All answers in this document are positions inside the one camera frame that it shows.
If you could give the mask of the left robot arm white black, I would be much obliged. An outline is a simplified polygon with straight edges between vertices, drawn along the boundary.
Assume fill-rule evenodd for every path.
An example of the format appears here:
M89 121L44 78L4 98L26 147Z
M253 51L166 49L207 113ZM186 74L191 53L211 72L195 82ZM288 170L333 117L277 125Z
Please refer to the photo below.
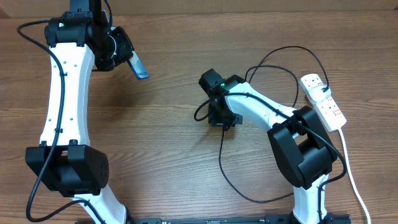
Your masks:
M106 154L90 145L88 90L92 72L110 72L122 63L138 79L149 75L124 29L101 7L97 0L71 1L68 11L45 21L49 105L39 145L26 149L25 162L37 184L81 205L93 223L132 223L108 184Z

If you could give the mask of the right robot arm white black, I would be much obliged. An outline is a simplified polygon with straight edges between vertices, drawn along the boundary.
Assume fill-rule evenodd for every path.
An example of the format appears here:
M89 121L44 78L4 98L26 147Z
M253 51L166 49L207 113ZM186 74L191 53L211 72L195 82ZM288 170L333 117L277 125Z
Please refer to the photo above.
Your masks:
M222 78L214 69L198 81L208 95L208 122L223 131L244 118L266 131L277 166L292 184L295 200L291 223L330 223L325 186L338 154L316 112L296 110L265 97L243 78Z

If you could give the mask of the blue Galaxy smartphone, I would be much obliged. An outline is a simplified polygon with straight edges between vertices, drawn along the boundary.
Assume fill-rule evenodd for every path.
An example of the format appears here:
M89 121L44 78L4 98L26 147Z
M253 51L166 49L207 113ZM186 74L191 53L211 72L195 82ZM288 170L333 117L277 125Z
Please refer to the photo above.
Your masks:
M132 51L132 57L127 61L128 65L130 66L131 70L135 74L138 80L143 80L149 78L149 74L140 61L138 55L135 51Z

